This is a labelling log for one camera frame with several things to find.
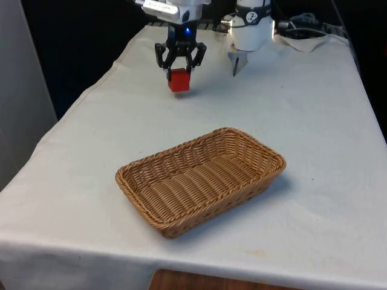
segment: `basket rim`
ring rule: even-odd
[[[244,137],[249,138],[252,141],[258,143],[265,150],[269,151],[274,157],[277,157],[278,165],[274,169],[264,173],[263,175],[255,175],[249,181],[246,181],[242,184],[236,185],[236,186],[230,188],[225,193],[223,193],[219,196],[213,197],[211,199],[208,199],[200,204],[197,204],[196,206],[189,209],[187,212],[181,213],[179,215],[176,215],[176,216],[174,216],[170,219],[166,219],[166,220],[159,219],[159,218],[155,217],[146,208],[146,206],[142,203],[142,201],[139,200],[136,193],[133,191],[133,189],[130,187],[130,185],[126,182],[125,178],[123,177],[125,172],[127,172],[129,169],[131,169],[135,166],[139,166],[139,165],[142,165],[144,163],[153,161],[154,159],[158,159],[158,158],[164,157],[166,155],[170,155],[174,152],[178,152],[179,150],[184,149],[187,146],[190,146],[191,144],[197,144],[197,143],[205,140],[206,138],[209,138],[210,136],[212,136],[214,134],[224,134],[224,133],[230,132],[230,131],[234,132],[236,134],[241,134]],[[257,182],[261,183],[261,182],[265,181],[266,179],[268,179],[267,178],[268,176],[271,176],[271,175],[274,176],[274,175],[280,174],[282,171],[285,170],[286,165],[287,165],[286,160],[281,154],[279,154],[276,151],[274,151],[273,149],[267,147],[265,144],[259,142],[256,138],[252,137],[251,135],[249,135],[249,134],[247,134],[239,129],[235,129],[232,127],[224,127],[221,129],[217,129],[213,132],[210,132],[208,134],[205,134],[201,137],[195,138],[193,140],[181,143],[180,145],[177,145],[177,146],[172,147],[170,149],[167,149],[167,150],[161,151],[159,153],[149,155],[143,159],[131,162],[130,164],[119,168],[119,170],[117,171],[117,173],[115,175],[115,180],[116,180],[117,184],[119,185],[119,187],[121,188],[121,190],[124,192],[125,196],[132,202],[132,204],[140,212],[140,214],[147,220],[147,222],[150,223],[153,227],[155,227],[159,230],[162,230],[164,228],[170,227],[173,224],[179,224],[180,222],[183,222],[186,219],[192,218],[195,215],[200,214],[201,211],[203,211],[205,208],[207,208],[207,206],[215,205],[215,204],[223,201],[225,198],[228,198],[229,196],[231,196],[232,194],[234,194],[238,190],[244,189],[244,188],[246,188],[254,183],[257,183]]]

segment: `table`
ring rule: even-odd
[[[145,28],[0,193],[7,290],[146,289],[160,268],[301,289],[387,288],[387,150],[348,47],[268,43],[235,77],[224,36],[173,95]],[[261,196],[175,240],[148,226],[116,170],[219,127],[283,154]]]

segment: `woven basket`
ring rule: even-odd
[[[130,163],[115,180],[150,225],[175,238],[263,192],[285,166],[250,135],[223,128]]]

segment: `wooden floor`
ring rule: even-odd
[[[185,272],[158,270],[149,290],[295,290],[239,280],[224,279]]]

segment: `red cube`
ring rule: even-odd
[[[171,70],[171,80],[168,81],[168,86],[172,92],[189,91],[189,81],[191,75],[185,68]]]

